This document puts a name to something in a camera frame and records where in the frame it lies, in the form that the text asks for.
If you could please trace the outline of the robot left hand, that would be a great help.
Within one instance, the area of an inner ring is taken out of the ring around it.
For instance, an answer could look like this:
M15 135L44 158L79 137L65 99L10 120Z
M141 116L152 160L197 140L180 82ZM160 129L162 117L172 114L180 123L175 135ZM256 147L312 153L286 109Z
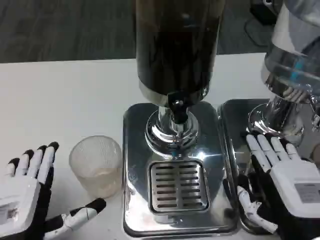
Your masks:
M103 198L47 219L59 143L28 149L11 159L0 180L2 240L62 240L102 212Z

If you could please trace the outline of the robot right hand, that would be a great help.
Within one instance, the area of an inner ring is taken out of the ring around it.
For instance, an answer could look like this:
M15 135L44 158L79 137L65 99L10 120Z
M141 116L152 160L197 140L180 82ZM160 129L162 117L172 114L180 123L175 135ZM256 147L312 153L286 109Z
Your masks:
M245 217L282 240L320 238L320 171L296 147L272 134L246 132L254 171L238 176Z

